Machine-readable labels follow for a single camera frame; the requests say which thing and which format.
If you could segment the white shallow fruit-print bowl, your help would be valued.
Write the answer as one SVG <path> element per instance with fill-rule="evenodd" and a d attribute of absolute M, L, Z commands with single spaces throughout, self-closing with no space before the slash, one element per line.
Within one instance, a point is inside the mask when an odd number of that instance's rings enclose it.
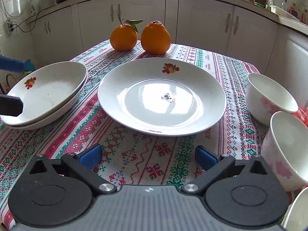
<path fill-rule="evenodd" d="M 22 126 L 49 116 L 77 93 L 86 76 L 87 68 L 79 62 L 54 63 L 30 73 L 8 93 L 21 99 L 23 112 L 16 117 L 1 115 L 2 122 Z"/>

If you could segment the large white fruit-print plate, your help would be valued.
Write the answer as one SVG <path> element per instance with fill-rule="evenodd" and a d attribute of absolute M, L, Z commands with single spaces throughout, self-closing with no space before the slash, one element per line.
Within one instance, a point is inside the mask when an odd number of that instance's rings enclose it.
<path fill-rule="evenodd" d="M 98 101 L 116 122 L 151 135 L 203 132 L 220 121 L 226 95 L 208 71 L 174 59 L 121 64 L 101 80 Z"/>

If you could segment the white kitchen cabinets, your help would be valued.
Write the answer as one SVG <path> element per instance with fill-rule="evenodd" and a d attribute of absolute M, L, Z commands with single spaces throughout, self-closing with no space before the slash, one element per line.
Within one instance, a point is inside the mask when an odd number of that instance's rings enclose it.
<path fill-rule="evenodd" d="M 69 60 L 107 40 L 119 18 L 142 31 L 161 21 L 171 41 L 253 64 L 307 105 L 307 26 L 216 0 L 90 0 L 43 12 L 31 25 L 43 65 Z"/>

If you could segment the patterned cross-stitch tablecloth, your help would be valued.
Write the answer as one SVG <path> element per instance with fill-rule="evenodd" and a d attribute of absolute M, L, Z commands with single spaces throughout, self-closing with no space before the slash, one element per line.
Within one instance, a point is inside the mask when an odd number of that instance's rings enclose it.
<path fill-rule="evenodd" d="M 249 79 L 260 76 L 252 64 L 178 44 L 163 56 L 140 44 L 119 52 L 109 41 L 74 61 L 86 66 L 88 78 L 68 113 L 36 130 L 1 124 L 1 222 L 7 228 L 17 219 L 14 185 L 38 155 L 60 159 L 100 144 L 92 169 L 104 182 L 181 189 L 207 168 L 197 146 L 249 160 L 268 136 L 269 126 L 246 105 Z"/>

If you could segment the white pink-flower rice bowl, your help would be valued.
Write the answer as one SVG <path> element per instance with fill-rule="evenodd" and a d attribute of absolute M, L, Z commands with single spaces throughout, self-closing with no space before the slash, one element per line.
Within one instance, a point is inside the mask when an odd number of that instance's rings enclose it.
<path fill-rule="evenodd" d="M 269 126 L 275 112 L 295 113 L 299 108 L 288 90 L 271 78 L 257 73 L 247 75 L 245 102 L 251 115 L 266 126 Z"/>

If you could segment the red cardboard box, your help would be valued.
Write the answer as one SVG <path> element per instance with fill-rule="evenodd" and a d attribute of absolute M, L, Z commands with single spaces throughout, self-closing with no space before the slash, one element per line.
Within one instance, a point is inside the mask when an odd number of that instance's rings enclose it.
<path fill-rule="evenodd" d="M 308 127 L 308 109 L 299 106 L 298 111 L 293 113 L 293 116 L 300 119 L 300 121 Z"/>

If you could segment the orange with green leaf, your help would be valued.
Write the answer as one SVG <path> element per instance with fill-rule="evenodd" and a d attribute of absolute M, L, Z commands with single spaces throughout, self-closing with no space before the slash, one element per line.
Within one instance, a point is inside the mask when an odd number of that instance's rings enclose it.
<path fill-rule="evenodd" d="M 136 25 L 142 23 L 143 20 L 122 19 L 119 14 L 117 14 L 117 17 L 120 24 L 111 33 L 110 44 L 116 51 L 131 51 L 137 43 L 139 34 Z"/>

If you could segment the orange without leaf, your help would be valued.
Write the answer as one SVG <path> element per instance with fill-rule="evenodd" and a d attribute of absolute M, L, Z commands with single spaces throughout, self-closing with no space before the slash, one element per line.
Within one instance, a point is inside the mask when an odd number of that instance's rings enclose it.
<path fill-rule="evenodd" d="M 150 54 L 165 54 L 171 45 L 171 36 L 161 21 L 149 23 L 141 34 L 141 46 Z"/>

